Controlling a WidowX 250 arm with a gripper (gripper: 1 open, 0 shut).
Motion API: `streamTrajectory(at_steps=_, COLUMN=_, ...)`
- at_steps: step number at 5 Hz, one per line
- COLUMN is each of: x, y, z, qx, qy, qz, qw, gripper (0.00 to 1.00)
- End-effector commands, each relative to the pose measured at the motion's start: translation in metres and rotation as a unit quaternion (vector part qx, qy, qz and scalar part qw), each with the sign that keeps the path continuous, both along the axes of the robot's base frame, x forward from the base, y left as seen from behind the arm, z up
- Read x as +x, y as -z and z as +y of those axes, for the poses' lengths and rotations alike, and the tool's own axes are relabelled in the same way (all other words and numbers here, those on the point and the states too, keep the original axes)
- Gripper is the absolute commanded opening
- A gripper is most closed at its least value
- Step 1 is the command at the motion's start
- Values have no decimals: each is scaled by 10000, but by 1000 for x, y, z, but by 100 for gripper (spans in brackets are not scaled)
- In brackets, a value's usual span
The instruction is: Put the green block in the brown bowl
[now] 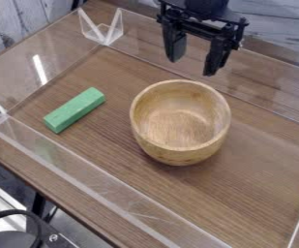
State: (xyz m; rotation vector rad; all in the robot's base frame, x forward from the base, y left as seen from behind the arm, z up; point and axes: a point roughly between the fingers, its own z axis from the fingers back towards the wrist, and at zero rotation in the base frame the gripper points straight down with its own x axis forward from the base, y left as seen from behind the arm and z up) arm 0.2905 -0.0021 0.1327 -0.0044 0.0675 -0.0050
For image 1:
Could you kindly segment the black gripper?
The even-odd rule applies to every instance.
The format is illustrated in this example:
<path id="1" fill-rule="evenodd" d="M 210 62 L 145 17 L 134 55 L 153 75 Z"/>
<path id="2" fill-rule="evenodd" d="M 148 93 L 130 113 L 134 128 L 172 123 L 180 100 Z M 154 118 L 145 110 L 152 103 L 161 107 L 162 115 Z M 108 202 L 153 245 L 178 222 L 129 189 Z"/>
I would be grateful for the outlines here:
<path id="1" fill-rule="evenodd" d="M 186 53 L 188 33 L 213 40 L 204 74 L 213 77 L 240 49 L 249 20 L 234 12 L 230 0 L 158 0 L 166 56 L 176 63 Z"/>

